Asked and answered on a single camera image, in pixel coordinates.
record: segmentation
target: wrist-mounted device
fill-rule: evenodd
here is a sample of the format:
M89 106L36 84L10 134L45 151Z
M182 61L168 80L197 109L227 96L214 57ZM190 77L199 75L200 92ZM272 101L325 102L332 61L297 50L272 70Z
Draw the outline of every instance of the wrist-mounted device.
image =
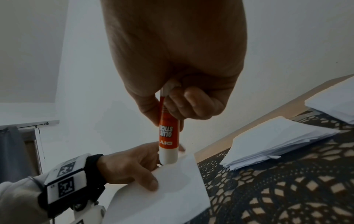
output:
M102 154L85 154L54 167L44 182L44 190L38 197L39 205L49 218L54 218L68 208L85 208L91 200L97 201L107 183L96 163Z

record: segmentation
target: table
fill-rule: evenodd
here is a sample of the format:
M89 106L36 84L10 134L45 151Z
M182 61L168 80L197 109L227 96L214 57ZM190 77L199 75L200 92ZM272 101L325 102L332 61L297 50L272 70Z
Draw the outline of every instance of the table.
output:
M211 208L189 223L354 223L354 126L303 104L349 77L324 83L196 153ZM280 115L341 132L278 160L237 171L219 165L234 136Z

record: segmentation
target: ceiling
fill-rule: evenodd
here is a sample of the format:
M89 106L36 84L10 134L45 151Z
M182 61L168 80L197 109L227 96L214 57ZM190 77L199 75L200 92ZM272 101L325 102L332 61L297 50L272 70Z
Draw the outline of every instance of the ceiling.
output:
M68 0L0 1L0 102L54 102Z

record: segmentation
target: paper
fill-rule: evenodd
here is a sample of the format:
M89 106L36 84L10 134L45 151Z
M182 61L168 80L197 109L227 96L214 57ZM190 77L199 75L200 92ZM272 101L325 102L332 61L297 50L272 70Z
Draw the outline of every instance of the paper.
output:
M294 122L284 117L268 120L233 139L220 165L230 170L278 159L315 141L333 136L338 130Z
M114 195L103 224L182 224L210 207L194 155L153 174L159 189L149 192L135 182L123 187Z
M354 124L354 77L317 93L305 105Z

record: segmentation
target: hand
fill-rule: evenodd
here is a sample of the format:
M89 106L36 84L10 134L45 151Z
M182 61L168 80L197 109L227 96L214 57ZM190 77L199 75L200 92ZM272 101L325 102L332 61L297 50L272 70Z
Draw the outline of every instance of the hand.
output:
M101 156L97 161L97 167L108 183L127 184L136 180L146 189L155 191L158 182L151 171L161 164L158 151L158 142L143 144L126 151ZM185 149L180 145L179 151L184 152Z
M184 120L220 114L243 69L246 19L241 0L101 0L114 63L140 111L159 124L155 93Z

